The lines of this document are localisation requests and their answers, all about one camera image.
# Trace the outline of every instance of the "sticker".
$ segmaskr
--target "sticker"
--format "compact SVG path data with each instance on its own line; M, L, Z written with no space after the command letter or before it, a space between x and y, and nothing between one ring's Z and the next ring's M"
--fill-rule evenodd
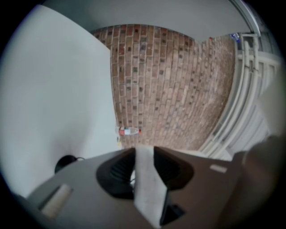
M215 165L215 164L212 164L210 166L210 169L217 171L217 172L220 172L220 173L226 173L226 171L227 171L227 167L222 167L220 165Z

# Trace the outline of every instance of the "blue object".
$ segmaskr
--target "blue object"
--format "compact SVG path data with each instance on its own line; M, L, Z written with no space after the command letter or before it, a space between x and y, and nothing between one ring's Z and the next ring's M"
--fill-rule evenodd
M229 35L230 35L230 37L231 37L232 39L234 39L237 43L240 42L240 36L238 35L238 33L229 34Z

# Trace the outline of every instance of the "plastic bottle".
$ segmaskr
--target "plastic bottle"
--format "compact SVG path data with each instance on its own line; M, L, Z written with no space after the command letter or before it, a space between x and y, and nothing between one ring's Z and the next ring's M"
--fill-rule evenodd
M229 34L232 39L234 39L237 43L240 42L240 36L238 33Z
M135 135L141 133L141 130L135 127L117 127L116 132L119 135Z

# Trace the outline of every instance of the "red brick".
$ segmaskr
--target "red brick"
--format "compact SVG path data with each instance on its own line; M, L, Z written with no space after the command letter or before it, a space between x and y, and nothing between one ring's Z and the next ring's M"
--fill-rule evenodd
M138 85L136 85L136 84L132 85L132 96L133 97L138 96Z
M146 55L152 55L152 54L153 54L153 45L152 44L147 44Z
M118 65L112 64L112 76L118 76Z
M152 69L152 77L157 78L158 77L158 66L154 65Z
M155 38L161 38L161 31L160 31L160 27L155 27L155 34L154 34Z
M139 43L133 44L133 55L139 55Z
M133 41L138 42L140 36L140 25L134 25L134 36Z
M145 63L139 63L139 76L144 76Z
M119 89L120 89L120 96L124 96L125 95L125 85L124 84L119 85Z
M126 34L127 36L133 35L133 25L128 25Z
M146 36L147 35L147 25L142 25L141 26L141 36Z
M144 128L139 136L122 137L123 146L141 142L198 149L227 102L235 57L231 38L198 44L144 25L108 27L93 35L111 50L118 124Z

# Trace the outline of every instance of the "floor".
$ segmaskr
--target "floor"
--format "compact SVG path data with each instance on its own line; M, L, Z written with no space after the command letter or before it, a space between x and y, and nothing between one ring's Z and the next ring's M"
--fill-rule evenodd
M198 43L148 25L112 26L93 35L111 50L118 125L142 130L123 136L122 145L198 150L230 93L234 41L222 36Z

